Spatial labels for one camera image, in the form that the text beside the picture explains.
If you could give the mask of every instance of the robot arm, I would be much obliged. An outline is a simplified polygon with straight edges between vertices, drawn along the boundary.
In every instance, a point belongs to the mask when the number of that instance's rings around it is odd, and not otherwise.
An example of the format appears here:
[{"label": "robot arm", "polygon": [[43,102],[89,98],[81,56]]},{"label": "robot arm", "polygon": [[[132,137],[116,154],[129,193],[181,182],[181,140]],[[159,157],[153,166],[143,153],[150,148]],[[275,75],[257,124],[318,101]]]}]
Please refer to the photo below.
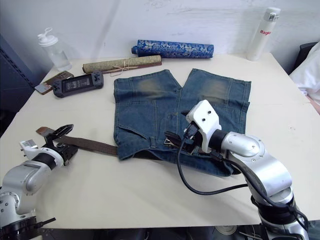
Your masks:
[{"label": "robot arm", "polygon": [[265,239],[309,239],[306,230],[308,220],[296,206],[291,175],[267,152],[261,139],[222,131],[219,117],[207,100],[194,106],[186,120],[190,125],[185,130],[184,139],[194,139],[196,131],[199,131],[202,142],[198,141],[198,144],[205,153],[221,154],[221,161],[244,174],[252,194],[251,201],[258,207]]},{"label": "robot arm", "polygon": [[36,221],[37,193],[55,168],[69,164],[78,147],[67,144],[54,146],[53,140],[73,129],[60,127],[45,137],[46,144],[38,148],[33,140],[20,142],[21,151],[29,160],[7,172],[0,189],[0,237],[30,239],[37,236],[37,228],[52,222]]}]

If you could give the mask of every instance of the jeans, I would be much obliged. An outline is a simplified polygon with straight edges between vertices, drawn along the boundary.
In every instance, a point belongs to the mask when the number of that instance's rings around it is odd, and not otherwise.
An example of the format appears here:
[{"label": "jeans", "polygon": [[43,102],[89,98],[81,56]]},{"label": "jeans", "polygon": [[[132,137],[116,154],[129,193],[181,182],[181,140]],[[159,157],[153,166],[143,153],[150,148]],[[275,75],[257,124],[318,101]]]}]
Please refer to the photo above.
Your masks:
[{"label": "jeans", "polygon": [[[193,69],[181,87],[169,70],[114,81],[114,140],[124,160],[148,151],[161,160],[176,162],[177,149],[164,145],[164,132],[183,136],[188,122],[181,114],[201,100],[208,100],[219,116],[223,131],[245,133],[251,82]],[[181,163],[197,170],[229,176],[233,168],[212,161],[197,149],[182,152]]]}]

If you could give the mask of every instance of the belt strap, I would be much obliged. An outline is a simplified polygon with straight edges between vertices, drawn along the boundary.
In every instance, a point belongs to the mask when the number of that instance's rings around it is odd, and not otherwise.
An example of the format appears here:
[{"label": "belt strap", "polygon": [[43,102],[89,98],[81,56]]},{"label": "belt strap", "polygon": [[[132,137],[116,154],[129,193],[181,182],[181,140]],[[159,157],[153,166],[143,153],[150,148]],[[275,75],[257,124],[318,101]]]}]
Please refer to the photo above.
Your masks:
[{"label": "belt strap", "polygon": [[[39,129],[37,129],[36,132],[41,136],[45,137],[48,134],[53,133],[54,130],[46,126],[42,126]],[[81,138],[81,137],[71,137],[71,136],[63,135],[60,138],[56,138],[54,141],[57,143],[74,145],[84,150],[97,151],[100,153],[110,154],[113,156],[118,155],[117,154],[118,148],[116,146],[109,145],[99,141],[93,141],[93,140]],[[134,155],[134,157],[141,158],[141,159],[159,160],[159,158],[157,158],[156,156],[154,156],[152,153],[148,151],[137,152]]]}]

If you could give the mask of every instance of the table surface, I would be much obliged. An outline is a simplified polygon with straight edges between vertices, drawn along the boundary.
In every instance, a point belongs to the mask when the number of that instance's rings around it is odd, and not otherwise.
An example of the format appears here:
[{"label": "table surface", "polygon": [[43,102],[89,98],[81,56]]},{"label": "table surface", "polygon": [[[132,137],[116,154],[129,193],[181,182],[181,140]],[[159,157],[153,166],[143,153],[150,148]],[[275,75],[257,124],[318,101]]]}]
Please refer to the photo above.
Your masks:
[{"label": "table surface", "polygon": [[[110,60],[75,59],[69,70],[83,75],[82,64]],[[34,92],[0,139],[0,180],[26,159],[19,142],[45,143],[35,130],[74,124],[71,137],[115,145],[114,80],[169,69],[183,86],[192,68],[252,81],[246,133],[261,138],[293,178],[296,202],[310,220],[320,219],[320,116],[270,53],[257,62],[242,55],[213,59],[163,59],[161,66],[104,74],[104,87],[57,98]],[[52,69],[44,81],[57,74]],[[183,168],[196,189],[212,191],[245,182],[242,175],[217,177]],[[117,157],[79,149],[68,167],[55,169],[38,192],[39,221],[56,217],[48,228],[142,228],[247,225],[260,222],[248,188],[202,196],[182,183],[177,166],[164,161]]]}]

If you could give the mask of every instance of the white water bottle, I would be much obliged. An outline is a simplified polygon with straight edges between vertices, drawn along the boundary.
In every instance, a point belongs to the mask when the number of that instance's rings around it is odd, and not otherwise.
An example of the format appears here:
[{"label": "white water bottle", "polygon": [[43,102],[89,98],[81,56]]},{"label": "white water bottle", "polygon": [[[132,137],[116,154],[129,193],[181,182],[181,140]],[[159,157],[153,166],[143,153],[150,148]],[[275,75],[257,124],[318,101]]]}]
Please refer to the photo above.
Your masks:
[{"label": "white water bottle", "polygon": [[71,63],[68,61],[65,52],[59,46],[58,38],[47,33],[52,31],[52,27],[48,27],[44,30],[44,33],[38,35],[39,45],[48,54],[49,58],[59,71],[66,71],[72,68]]},{"label": "white water bottle", "polygon": [[257,61],[263,53],[272,30],[279,18],[280,9],[268,7],[246,53],[246,59]]}]

